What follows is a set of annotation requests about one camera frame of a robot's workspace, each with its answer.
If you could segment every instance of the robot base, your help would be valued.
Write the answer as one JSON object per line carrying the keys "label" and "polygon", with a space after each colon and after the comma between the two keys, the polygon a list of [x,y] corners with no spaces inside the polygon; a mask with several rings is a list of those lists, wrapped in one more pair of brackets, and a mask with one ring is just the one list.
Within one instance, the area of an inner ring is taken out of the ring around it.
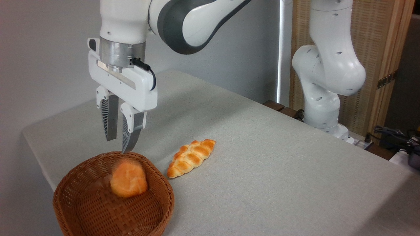
{"label": "robot base", "polygon": [[346,141],[350,144],[354,143],[354,138],[350,136],[349,130],[339,123],[337,123],[331,128],[320,128],[319,130],[331,134],[332,136],[342,139],[343,141]]}

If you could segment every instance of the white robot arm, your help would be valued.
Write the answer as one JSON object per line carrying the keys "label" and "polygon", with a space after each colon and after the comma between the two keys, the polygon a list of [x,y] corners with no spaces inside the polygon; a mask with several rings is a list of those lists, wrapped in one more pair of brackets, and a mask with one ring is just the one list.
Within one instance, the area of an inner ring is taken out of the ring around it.
{"label": "white robot arm", "polygon": [[157,106],[156,77],[144,63],[147,34],[152,32],[174,51],[200,51],[216,31],[250,0],[101,0],[99,39],[89,39],[89,72],[100,86],[107,141],[117,136],[118,98],[124,103],[123,152],[131,151],[147,111]]}
{"label": "white robot arm", "polygon": [[338,124],[337,94],[357,93],[366,77],[350,36],[352,5],[353,0],[313,0],[310,35],[316,46],[302,46],[292,61],[304,92],[305,123],[350,143],[348,129]]}

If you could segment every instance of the bread roll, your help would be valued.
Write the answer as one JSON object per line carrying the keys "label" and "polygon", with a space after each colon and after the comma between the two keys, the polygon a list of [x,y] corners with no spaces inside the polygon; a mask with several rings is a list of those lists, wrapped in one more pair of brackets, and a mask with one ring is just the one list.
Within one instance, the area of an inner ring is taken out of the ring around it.
{"label": "bread roll", "polygon": [[175,178],[199,167],[210,156],[215,144],[216,141],[206,139],[201,142],[195,140],[190,145],[182,146],[169,164],[168,177]]}
{"label": "bread roll", "polygon": [[141,164],[122,160],[112,173],[111,188],[120,197],[133,197],[146,192],[146,173]]}

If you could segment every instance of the gray tablecloth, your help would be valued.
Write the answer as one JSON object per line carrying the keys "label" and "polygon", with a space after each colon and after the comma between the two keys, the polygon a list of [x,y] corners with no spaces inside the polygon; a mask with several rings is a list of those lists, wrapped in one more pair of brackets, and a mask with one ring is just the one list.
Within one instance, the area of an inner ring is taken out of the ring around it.
{"label": "gray tablecloth", "polygon": [[[420,235],[419,176],[190,75],[157,78],[158,106],[134,151],[166,173],[180,146],[217,141],[199,168],[170,180],[165,235]],[[53,189],[80,162],[121,150],[121,129],[105,141],[95,101],[24,135]]]}

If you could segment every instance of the brown woven basket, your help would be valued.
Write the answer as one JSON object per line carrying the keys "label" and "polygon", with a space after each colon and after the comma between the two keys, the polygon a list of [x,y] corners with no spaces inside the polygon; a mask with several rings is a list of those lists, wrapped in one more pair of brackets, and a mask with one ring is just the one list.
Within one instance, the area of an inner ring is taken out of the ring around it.
{"label": "brown woven basket", "polygon": [[[112,169],[121,158],[138,161],[149,189],[130,198],[116,196]],[[168,180],[144,156],[109,152],[73,168],[54,192],[53,206],[65,236],[162,235],[174,206]]]}

